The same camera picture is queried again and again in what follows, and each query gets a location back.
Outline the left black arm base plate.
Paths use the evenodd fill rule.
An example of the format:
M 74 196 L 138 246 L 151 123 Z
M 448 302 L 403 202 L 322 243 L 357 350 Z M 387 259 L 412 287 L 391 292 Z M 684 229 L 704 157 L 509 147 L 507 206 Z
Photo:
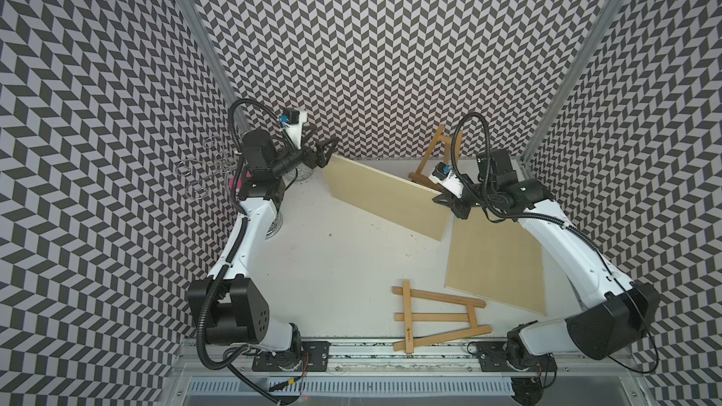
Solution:
M 326 372 L 331 344 L 326 340 L 302 341 L 296 349 L 263 351 L 255 356 L 254 372 Z

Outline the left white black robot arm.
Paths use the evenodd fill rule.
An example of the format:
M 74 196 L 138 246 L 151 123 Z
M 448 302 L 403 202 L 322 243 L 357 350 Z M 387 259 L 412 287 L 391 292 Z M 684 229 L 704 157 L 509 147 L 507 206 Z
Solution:
M 279 152 L 276 137 L 255 130 L 236 146 L 238 162 L 229 181 L 236 221 L 217 263 L 205 277 L 193 281 L 186 294 L 196 327 L 197 354 L 210 370 L 229 367 L 246 349 L 279 354 L 290 367 L 302 358 L 298 327 L 272 315 L 251 269 L 280 216 L 285 175 L 299 165 L 326 167 L 340 142 L 333 136 L 310 145 L 309 139 L 302 127 L 285 129 L 286 148 Z

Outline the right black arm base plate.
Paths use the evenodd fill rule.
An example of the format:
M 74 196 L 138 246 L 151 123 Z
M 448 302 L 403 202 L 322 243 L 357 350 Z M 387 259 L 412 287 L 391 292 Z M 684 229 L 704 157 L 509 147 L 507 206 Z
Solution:
M 521 350 L 515 344 L 509 344 L 506 341 L 472 341 L 467 345 L 466 351 L 479 362 L 482 372 L 524 373 L 541 376 L 558 371 L 556 359 L 551 353 L 541 356 L 531 355 L 526 350 Z

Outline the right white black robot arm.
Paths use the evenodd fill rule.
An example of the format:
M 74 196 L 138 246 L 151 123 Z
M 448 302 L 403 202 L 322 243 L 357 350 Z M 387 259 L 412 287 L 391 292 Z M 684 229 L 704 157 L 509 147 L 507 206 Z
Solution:
M 430 179 L 443 192 L 434 202 L 461 219 L 480 207 L 499 220 L 518 223 L 562 268 L 581 307 L 567 318 L 513 328 L 504 346 L 507 365 L 522 371 L 554 353 L 569 351 L 603 360 L 651 339 L 660 303 L 655 287 L 631 279 L 603 256 L 541 182 L 520 180 L 507 150 L 481 153 L 477 163 L 477 180 L 453 162 L 437 164 Z

